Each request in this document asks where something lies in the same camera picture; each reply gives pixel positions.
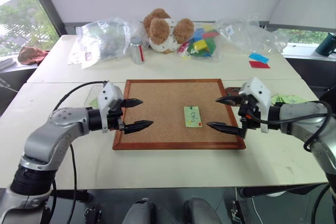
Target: dark green mug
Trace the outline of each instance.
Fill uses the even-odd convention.
[[[336,33],[328,33],[327,37],[315,49],[315,51],[323,56],[329,56],[336,48]]]

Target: clear plastic bag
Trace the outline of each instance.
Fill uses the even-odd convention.
[[[82,68],[127,55],[133,36],[142,38],[143,48],[149,45],[140,22],[127,22],[121,18],[110,18],[76,27],[76,34],[68,63],[82,63]]]
[[[183,59],[220,61],[223,39],[212,24],[196,25],[193,37],[176,52]]]
[[[271,33],[259,27],[257,15],[249,16],[246,21],[223,18],[216,21],[214,27],[228,43],[249,52],[282,52],[289,41],[289,36],[282,31]]]

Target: brown plush ear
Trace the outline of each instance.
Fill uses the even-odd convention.
[[[194,23],[188,19],[181,19],[174,28],[173,34],[177,43],[182,44],[189,39],[194,33]]]
[[[154,44],[159,45],[167,40],[169,31],[169,25],[164,19],[154,18],[150,25],[149,37]]]
[[[164,9],[157,8],[157,9],[153,10],[143,20],[143,26],[144,26],[147,34],[149,34],[149,27],[151,26],[152,19],[154,19],[154,18],[170,18],[170,16],[164,11]]]

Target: silver can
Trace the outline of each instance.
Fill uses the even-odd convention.
[[[143,64],[145,57],[142,50],[142,40],[140,37],[131,38],[131,52],[135,64]]]

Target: green foliage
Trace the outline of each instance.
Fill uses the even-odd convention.
[[[0,38],[0,57],[18,53],[22,46],[50,50],[59,38],[38,0],[12,0],[0,6],[0,24],[9,30]]]
[[[322,31],[306,31],[295,29],[279,29],[290,35],[289,42],[304,44],[320,44],[328,33]]]

